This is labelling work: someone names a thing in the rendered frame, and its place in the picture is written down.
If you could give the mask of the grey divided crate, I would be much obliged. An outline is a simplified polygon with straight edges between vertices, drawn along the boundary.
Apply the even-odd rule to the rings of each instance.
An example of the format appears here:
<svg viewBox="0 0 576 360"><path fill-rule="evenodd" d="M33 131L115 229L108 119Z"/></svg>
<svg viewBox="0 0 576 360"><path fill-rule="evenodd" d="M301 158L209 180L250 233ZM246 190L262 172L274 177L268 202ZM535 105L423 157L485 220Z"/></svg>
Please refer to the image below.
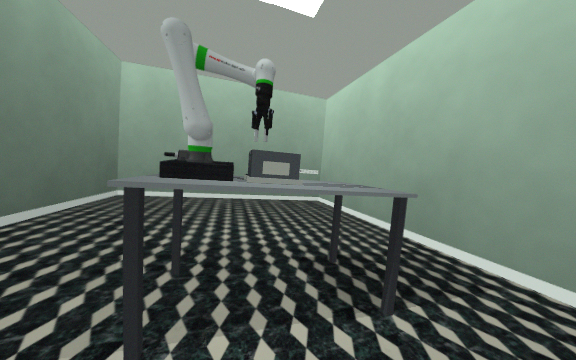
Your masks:
<svg viewBox="0 0 576 360"><path fill-rule="evenodd" d="M249 156L248 176L299 180L301 154L254 150Z"/></svg>

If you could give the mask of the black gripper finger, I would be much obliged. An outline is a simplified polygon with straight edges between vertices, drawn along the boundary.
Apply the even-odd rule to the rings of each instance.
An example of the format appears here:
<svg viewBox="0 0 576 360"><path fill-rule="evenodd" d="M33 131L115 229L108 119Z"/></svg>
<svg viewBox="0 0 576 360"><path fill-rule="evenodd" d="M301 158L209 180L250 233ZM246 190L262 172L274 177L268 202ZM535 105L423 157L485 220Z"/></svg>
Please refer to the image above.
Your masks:
<svg viewBox="0 0 576 360"><path fill-rule="evenodd" d="M268 130L270 128L272 128L272 120L273 120L273 113L274 113L274 110L272 110L272 109L269 109L268 111L269 111L269 115L267 114L267 116L266 116L265 111L262 108L262 114L263 114L264 126L265 126L265 128L264 128L264 140L263 141L265 141L265 142L268 141Z"/></svg>
<svg viewBox="0 0 576 360"><path fill-rule="evenodd" d="M261 121L261 116L259 116L260 114L260 109L258 109L258 113L257 111L252 111L252 128L255 130L254 131L254 141L258 142L258 134L259 134L259 125L260 125L260 121ZM256 119L257 118L257 119ZM256 122L256 123L255 123ZM254 124L254 125L253 125ZM254 127L255 126L255 127Z"/></svg>

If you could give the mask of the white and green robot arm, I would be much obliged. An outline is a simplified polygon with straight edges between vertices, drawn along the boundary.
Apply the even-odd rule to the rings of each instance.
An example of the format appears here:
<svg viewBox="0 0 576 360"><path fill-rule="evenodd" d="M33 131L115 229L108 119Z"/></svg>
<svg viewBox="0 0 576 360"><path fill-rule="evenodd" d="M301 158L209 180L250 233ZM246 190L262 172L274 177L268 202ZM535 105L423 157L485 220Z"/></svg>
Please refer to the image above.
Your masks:
<svg viewBox="0 0 576 360"><path fill-rule="evenodd" d="M204 103L196 69L230 77L254 88L257 87L256 96L265 94L272 98L275 65L269 59L261 59L256 69L251 68L198 45L192 42L188 26L178 18L165 19L161 24L161 35L178 87L183 126L188 134L189 149L189 151L179 150L175 153L165 152L164 155L178 157L178 161L213 163L211 155L213 123Z"/></svg>

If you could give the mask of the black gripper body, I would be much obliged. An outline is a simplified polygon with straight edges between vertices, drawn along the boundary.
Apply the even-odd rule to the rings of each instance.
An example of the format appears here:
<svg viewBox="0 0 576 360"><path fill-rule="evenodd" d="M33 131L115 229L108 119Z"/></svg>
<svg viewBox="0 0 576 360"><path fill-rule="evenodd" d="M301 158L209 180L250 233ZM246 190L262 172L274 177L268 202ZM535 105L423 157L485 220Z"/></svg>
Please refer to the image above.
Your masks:
<svg viewBox="0 0 576 360"><path fill-rule="evenodd" d="M269 95L265 95L265 94L258 94L258 95L257 95L257 101L256 101L257 108L256 108L256 111L257 111L257 113L258 113L258 108L260 109L260 114L259 114L259 116L261 116L261 117L263 116L263 114L262 114L262 108L263 108L264 111L265 111L265 115L268 114L268 110L269 110L269 108L270 108L270 99L271 99L271 97L270 97Z"/></svg>

